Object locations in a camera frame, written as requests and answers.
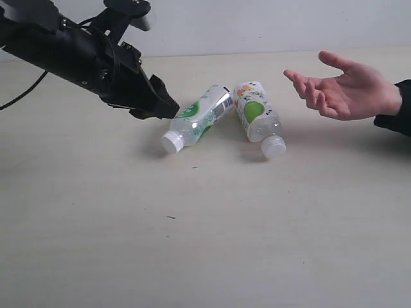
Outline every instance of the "table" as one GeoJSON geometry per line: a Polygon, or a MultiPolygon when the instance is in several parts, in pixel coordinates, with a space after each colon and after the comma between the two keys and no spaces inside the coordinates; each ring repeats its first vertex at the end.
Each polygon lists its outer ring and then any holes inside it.
{"type": "MultiPolygon", "coordinates": [[[[411,48],[339,51],[392,82],[411,48]]],[[[236,114],[166,155],[169,120],[138,121],[48,76],[0,113],[1,307],[409,307],[411,142],[372,119],[304,106],[286,68],[338,74],[317,53],[147,58],[187,107],[257,80],[287,153],[265,161],[236,114]]],[[[0,98],[40,70],[0,64],[0,98]]]]}

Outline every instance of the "human hand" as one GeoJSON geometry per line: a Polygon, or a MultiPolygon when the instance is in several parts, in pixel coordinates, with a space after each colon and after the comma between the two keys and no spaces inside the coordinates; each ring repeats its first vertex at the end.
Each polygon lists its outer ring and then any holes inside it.
{"type": "Polygon", "coordinates": [[[376,115],[396,116],[402,104],[399,89],[379,71],[336,54],[322,51],[322,63],[343,71],[333,78],[305,77],[291,70],[284,75],[293,82],[307,107],[320,115],[342,121],[367,119],[376,115]]]}

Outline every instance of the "white wall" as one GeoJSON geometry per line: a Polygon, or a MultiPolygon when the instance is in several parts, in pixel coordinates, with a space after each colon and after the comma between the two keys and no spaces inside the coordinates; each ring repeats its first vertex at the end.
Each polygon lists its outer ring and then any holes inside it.
{"type": "MultiPolygon", "coordinates": [[[[103,0],[55,0],[80,21],[103,0]]],[[[409,0],[151,0],[155,28],[129,30],[145,56],[411,45],[409,0]]]]}

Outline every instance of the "plastic bottle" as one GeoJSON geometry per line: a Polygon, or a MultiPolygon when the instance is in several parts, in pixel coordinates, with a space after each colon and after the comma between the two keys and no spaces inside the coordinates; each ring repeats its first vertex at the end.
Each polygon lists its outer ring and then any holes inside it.
{"type": "Polygon", "coordinates": [[[171,122],[161,143],[168,153],[178,153],[195,145],[222,117],[234,108],[230,90],[213,85],[196,103],[171,122]]]}
{"type": "Polygon", "coordinates": [[[281,137],[281,121],[267,100],[260,82],[242,83],[234,91],[234,103],[250,142],[262,142],[266,158],[275,158],[286,151],[281,137]]]}

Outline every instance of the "robotic arm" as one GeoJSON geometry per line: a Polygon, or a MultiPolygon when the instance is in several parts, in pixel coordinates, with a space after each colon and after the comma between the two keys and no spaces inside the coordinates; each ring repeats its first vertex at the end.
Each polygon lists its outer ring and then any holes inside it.
{"type": "Polygon", "coordinates": [[[109,106],[128,109],[138,119],[175,117],[179,106],[164,82],[146,77],[136,48],[119,45],[130,25],[149,30],[149,2],[104,4],[101,14],[76,24],[50,0],[0,0],[0,48],[99,95],[109,106]]]}

